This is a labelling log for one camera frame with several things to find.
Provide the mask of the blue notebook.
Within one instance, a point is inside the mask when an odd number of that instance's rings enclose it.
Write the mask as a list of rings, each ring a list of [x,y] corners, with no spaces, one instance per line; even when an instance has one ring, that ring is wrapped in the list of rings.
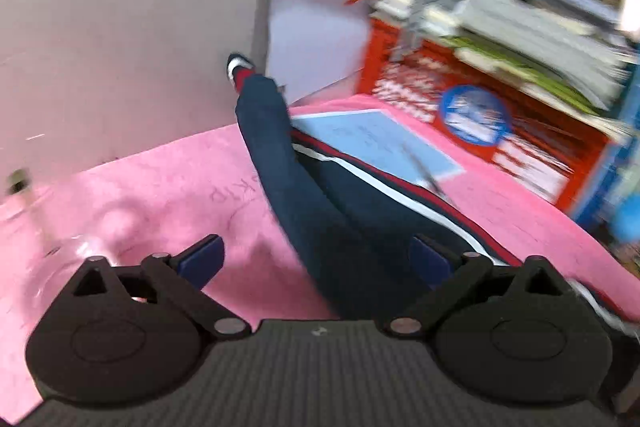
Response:
[[[413,133],[382,110],[365,109],[292,117],[295,129],[340,152],[418,184],[437,182],[464,173],[464,169],[430,142]]]

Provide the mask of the navy white jacket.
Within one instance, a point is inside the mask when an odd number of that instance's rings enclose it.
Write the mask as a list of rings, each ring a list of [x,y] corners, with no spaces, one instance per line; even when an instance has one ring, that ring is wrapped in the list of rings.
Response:
[[[346,320],[390,321],[431,286],[409,256],[424,236],[456,259],[477,253],[503,265],[520,259],[450,202],[360,164],[293,130],[276,83],[232,53],[227,76],[235,115],[260,184],[314,286]]]

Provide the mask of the stack of papers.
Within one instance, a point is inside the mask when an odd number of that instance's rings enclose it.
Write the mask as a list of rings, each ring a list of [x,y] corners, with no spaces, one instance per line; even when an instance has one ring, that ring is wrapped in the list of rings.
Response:
[[[372,0],[399,28],[397,58],[420,40],[604,132],[636,135],[622,115],[639,63],[617,12],[599,0]]]

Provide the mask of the pink bunny towel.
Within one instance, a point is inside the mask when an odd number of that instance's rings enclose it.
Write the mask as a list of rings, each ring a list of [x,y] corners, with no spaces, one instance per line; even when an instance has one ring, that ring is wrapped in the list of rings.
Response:
[[[518,259],[547,257],[563,274],[597,291],[613,313],[639,317],[639,282],[562,211],[501,170],[458,147],[434,127],[367,96],[319,104],[321,114],[384,115],[407,129],[420,155],[447,155],[458,167],[442,177],[449,197]],[[146,152],[79,173],[65,185],[40,193],[58,233],[88,253],[104,245],[122,262],[153,251],[174,253],[209,233],[224,238],[227,263],[207,286],[232,311],[254,325],[277,319],[302,324],[330,314],[312,288],[266,202],[236,126],[188,136]],[[181,410],[140,407],[136,426],[493,426],[497,412],[475,399],[449,402],[454,391],[440,379],[413,384],[416,362],[393,359],[362,383],[323,374],[337,356],[318,349],[299,355],[293,373],[271,373],[274,355],[262,355],[259,371],[230,398],[215,380],[198,376]],[[303,383],[304,369],[319,373]]]

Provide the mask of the pen on notebook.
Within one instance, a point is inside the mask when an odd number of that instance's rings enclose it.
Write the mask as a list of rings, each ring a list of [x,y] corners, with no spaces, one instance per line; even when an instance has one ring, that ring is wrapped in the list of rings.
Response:
[[[420,183],[430,190],[432,193],[437,195],[440,199],[448,202],[448,204],[452,205],[454,202],[452,199],[444,192],[442,187],[439,185],[437,180],[432,176],[431,171],[420,161],[420,158],[413,153],[412,150],[408,147],[406,143],[401,143],[401,150],[405,153],[411,164],[414,168],[416,168],[416,172],[420,176]]]

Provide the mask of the red plastic crate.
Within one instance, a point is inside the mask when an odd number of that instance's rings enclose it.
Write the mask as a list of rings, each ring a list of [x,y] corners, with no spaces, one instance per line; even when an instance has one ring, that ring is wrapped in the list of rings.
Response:
[[[357,90],[429,124],[564,212],[610,138],[424,41],[394,60],[398,27],[371,20]]]

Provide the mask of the white paper sheet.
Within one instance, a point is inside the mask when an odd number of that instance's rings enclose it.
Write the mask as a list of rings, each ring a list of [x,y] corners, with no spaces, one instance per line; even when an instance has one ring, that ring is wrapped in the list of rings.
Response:
[[[355,75],[369,41],[366,2],[271,0],[267,75],[296,103]]]

